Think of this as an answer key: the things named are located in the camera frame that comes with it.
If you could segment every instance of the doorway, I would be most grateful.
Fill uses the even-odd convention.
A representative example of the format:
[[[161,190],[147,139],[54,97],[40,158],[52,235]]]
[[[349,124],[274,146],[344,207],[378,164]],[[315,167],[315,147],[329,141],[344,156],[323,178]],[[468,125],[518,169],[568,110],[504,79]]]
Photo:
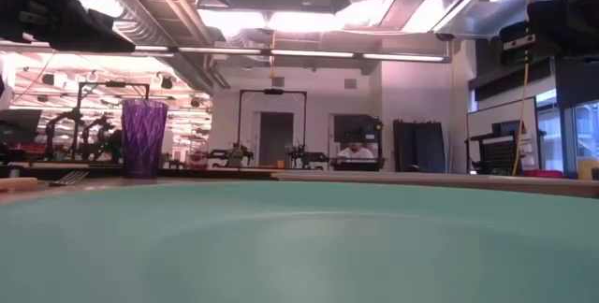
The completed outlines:
[[[260,115],[260,166],[277,166],[284,161],[290,167],[287,148],[293,145],[293,113],[262,112]]]

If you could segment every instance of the computer monitor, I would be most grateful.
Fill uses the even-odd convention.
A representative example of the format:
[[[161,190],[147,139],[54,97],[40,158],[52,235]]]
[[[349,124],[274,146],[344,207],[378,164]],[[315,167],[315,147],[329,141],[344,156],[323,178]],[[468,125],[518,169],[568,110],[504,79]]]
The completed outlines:
[[[41,109],[0,110],[0,142],[34,143],[37,135],[37,125],[41,118],[41,111]]]
[[[378,119],[368,115],[335,115],[335,142],[377,143],[379,124]]]

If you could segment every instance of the ceiling vent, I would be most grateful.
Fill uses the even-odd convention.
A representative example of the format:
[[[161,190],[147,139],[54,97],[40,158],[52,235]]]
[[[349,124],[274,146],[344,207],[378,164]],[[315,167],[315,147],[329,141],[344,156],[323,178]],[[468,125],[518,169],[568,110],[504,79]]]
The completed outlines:
[[[272,78],[272,86],[275,88],[284,88],[285,87],[285,78],[284,77]]]
[[[345,79],[344,85],[345,85],[345,89],[357,89],[358,88],[358,80],[357,79]]]

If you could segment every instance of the purple cup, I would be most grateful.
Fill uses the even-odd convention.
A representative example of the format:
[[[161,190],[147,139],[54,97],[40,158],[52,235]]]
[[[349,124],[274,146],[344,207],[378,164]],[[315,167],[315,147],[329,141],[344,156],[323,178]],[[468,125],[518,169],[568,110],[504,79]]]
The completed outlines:
[[[168,104],[145,99],[123,101],[123,168],[129,178],[158,177]]]

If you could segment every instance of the person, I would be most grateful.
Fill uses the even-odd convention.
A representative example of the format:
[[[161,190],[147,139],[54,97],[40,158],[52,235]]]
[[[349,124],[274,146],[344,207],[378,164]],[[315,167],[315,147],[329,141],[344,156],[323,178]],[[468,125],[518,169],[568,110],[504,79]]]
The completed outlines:
[[[347,148],[337,153],[337,158],[374,159],[374,155],[370,150],[364,148],[364,144],[360,142],[351,142]]]

